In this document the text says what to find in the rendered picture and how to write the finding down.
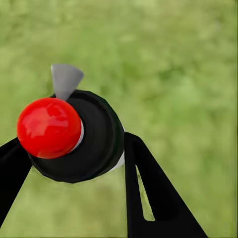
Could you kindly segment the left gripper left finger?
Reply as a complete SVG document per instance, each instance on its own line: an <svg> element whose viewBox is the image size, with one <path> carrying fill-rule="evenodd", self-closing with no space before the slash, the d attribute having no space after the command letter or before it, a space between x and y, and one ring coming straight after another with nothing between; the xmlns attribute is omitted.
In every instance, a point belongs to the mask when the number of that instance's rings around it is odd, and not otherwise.
<svg viewBox="0 0 238 238"><path fill-rule="evenodd" d="M0 227L31 167L27 151L18 137L0 147Z"/></svg>

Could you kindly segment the pesticide atomizer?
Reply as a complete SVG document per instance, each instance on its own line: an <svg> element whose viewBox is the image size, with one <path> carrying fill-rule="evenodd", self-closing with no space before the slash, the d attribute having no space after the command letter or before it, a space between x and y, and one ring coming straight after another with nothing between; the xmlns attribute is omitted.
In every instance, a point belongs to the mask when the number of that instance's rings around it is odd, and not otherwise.
<svg viewBox="0 0 238 238"><path fill-rule="evenodd" d="M84 72L63 62L51 65L55 94L29 104L16 132L33 166L59 182L77 183L125 163L125 128L101 96L75 88Z"/></svg>

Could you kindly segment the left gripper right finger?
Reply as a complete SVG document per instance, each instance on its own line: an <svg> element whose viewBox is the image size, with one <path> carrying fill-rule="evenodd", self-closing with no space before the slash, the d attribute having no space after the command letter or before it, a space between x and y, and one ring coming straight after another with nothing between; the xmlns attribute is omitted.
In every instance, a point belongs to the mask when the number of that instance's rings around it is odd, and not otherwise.
<svg viewBox="0 0 238 238"><path fill-rule="evenodd" d="M208 238L143 140L124 133L128 238ZM138 167L155 221L144 219Z"/></svg>

